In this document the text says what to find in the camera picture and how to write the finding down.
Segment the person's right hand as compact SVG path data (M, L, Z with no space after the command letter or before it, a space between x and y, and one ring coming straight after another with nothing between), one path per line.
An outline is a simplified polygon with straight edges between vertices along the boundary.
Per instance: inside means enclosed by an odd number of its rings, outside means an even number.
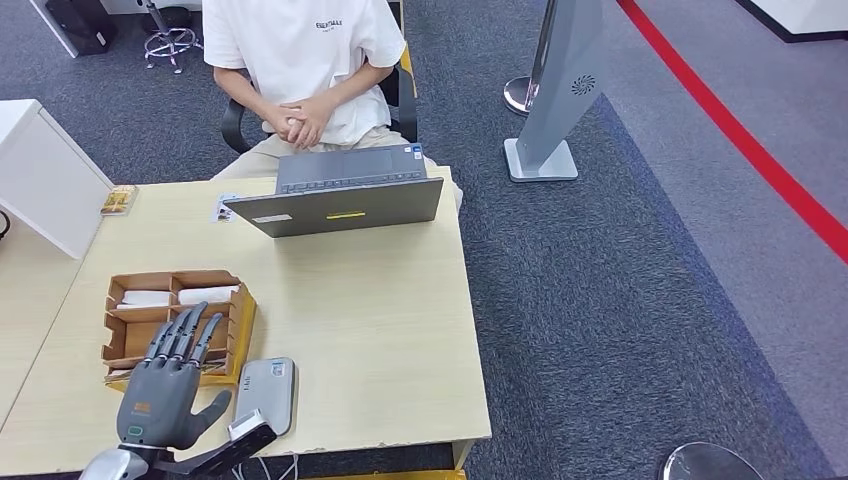
M275 133L288 142L297 140L307 119L299 107L291 108L283 105L265 107L260 117L263 120L263 127L269 133Z

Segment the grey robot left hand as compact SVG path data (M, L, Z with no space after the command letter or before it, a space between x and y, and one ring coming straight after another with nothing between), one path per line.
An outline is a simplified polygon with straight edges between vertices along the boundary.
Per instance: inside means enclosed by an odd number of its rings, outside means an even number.
M223 390L205 408L192 411L201 365L223 318L213 314L198 331L207 307L202 301L163 324L132 369L116 417L122 446L186 450L228 409L232 393Z

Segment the person's left hand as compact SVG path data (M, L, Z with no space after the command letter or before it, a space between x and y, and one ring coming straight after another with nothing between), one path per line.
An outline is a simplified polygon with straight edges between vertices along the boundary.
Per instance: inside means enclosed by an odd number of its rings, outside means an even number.
M337 102L328 95L317 95L286 104L285 108L296 114L286 140L298 149L307 149L318 144Z

